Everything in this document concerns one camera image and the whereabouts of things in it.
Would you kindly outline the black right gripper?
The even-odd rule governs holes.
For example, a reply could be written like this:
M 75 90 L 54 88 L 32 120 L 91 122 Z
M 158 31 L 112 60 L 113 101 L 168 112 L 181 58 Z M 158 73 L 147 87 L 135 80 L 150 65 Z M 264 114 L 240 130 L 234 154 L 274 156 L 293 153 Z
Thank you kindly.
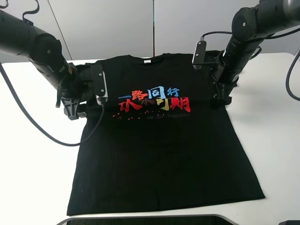
M 210 99 L 210 107 L 218 109 L 232 103 L 230 96 L 233 88 L 237 87 L 239 75 L 233 75 L 223 62 L 224 51 L 207 51 L 206 62 L 210 63 L 210 75 L 214 82 L 214 91 Z

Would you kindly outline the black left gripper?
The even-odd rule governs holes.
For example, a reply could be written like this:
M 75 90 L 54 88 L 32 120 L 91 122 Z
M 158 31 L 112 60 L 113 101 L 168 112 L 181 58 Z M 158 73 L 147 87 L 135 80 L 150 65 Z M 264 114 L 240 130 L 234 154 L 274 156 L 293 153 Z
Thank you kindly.
M 94 94 L 94 84 L 91 64 L 74 65 L 69 63 L 68 74 L 61 85 L 61 97 L 64 106 L 64 114 L 70 120 L 86 118 L 86 104 Z

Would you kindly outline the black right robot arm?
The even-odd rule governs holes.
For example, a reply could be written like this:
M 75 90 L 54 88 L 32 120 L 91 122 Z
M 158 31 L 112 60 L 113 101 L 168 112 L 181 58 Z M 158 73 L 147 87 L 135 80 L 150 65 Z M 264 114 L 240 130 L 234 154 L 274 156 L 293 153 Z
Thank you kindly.
M 262 0 L 255 7 L 241 8 L 232 21 L 232 37 L 210 73 L 214 80 L 211 107 L 231 103 L 230 93 L 240 73 L 265 39 L 299 24 L 298 0 Z

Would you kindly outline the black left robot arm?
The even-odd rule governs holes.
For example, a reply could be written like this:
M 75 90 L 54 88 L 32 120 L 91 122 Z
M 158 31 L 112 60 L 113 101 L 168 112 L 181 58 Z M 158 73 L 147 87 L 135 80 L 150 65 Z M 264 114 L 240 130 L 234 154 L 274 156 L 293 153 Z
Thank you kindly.
M 84 66 L 68 63 L 61 42 L 37 28 L 33 22 L 0 12 L 1 52 L 27 58 L 56 89 L 56 107 L 64 106 L 70 120 L 86 118 L 86 101 L 90 97 L 87 80 L 79 70 Z

